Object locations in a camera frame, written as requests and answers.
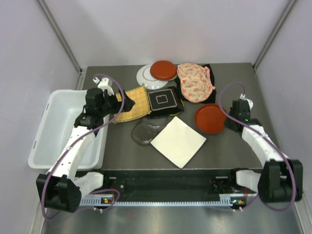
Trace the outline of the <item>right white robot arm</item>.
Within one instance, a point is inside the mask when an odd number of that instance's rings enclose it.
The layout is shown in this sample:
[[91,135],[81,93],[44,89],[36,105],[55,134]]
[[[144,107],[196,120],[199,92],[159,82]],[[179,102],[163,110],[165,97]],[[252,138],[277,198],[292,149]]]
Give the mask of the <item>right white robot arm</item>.
[[263,169],[256,173],[251,169],[231,170],[227,181],[233,193],[245,187],[257,192],[264,203],[300,201],[303,194],[303,165],[297,159],[289,159],[266,134],[256,118],[251,118],[252,102],[238,99],[232,102],[224,126],[236,133],[250,146]]

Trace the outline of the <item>black square plate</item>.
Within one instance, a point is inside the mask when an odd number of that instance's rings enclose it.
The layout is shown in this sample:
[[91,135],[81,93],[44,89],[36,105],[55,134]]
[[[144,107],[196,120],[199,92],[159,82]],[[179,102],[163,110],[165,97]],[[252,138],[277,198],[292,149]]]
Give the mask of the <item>black square plate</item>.
[[149,118],[168,116],[184,111],[184,103],[174,86],[148,93],[151,112]]

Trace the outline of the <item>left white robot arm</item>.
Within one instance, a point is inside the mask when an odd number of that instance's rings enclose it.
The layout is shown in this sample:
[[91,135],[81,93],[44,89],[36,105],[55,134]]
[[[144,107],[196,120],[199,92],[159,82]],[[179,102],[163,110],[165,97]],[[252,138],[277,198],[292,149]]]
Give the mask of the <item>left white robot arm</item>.
[[39,174],[36,180],[41,202],[41,210],[46,208],[74,213],[81,200],[94,190],[99,193],[109,191],[111,182],[103,174],[88,172],[75,178],[78,166],[101,128],[107,126],[106,116],[118,117],[122,112],[129,112],[135,105],[124,90],[120,90],[121,100],[107,90],[92,88],[87,90],[85,105],[76,118],[72,133],[54,166],[46,173]]

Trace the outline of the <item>clear glass plate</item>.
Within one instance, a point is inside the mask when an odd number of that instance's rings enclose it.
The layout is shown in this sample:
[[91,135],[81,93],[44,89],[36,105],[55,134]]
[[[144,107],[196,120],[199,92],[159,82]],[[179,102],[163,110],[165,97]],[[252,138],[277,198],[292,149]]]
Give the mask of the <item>clear glass plate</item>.
[[132,129],[131,138],[140,146],[148,146],[171,120],[171,117],[144,117],[141,122]]

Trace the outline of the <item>yellow woven square plate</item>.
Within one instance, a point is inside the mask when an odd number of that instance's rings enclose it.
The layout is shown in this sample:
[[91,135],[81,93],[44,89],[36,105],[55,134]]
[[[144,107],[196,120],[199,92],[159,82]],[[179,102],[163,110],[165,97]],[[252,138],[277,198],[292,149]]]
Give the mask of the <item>yellow woven square plate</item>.
[[125,94],[135,102],[129,112],[122,112],[113,123],[128,122],[139,119],[148,115],[151,112],[148,94],[145,87],[139,86],[135,89],[126,91]]

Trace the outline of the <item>red round plate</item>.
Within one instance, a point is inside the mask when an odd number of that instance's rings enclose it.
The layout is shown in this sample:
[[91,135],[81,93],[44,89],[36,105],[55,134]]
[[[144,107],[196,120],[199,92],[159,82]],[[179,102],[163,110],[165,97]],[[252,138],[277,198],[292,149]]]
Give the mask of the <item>red round plate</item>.
[[205,104],[195,113],[197,128],[207,134],[218,134],[224,130],[225,114],[217,104]]

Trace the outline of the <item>white square plate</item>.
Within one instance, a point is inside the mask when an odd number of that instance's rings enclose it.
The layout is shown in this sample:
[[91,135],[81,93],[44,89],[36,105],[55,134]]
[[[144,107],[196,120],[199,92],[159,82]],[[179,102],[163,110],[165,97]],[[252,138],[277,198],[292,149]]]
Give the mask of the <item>white square plate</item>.
[[162,155],[182,169],[205,143],[206,138],[174,117],[151,141]]

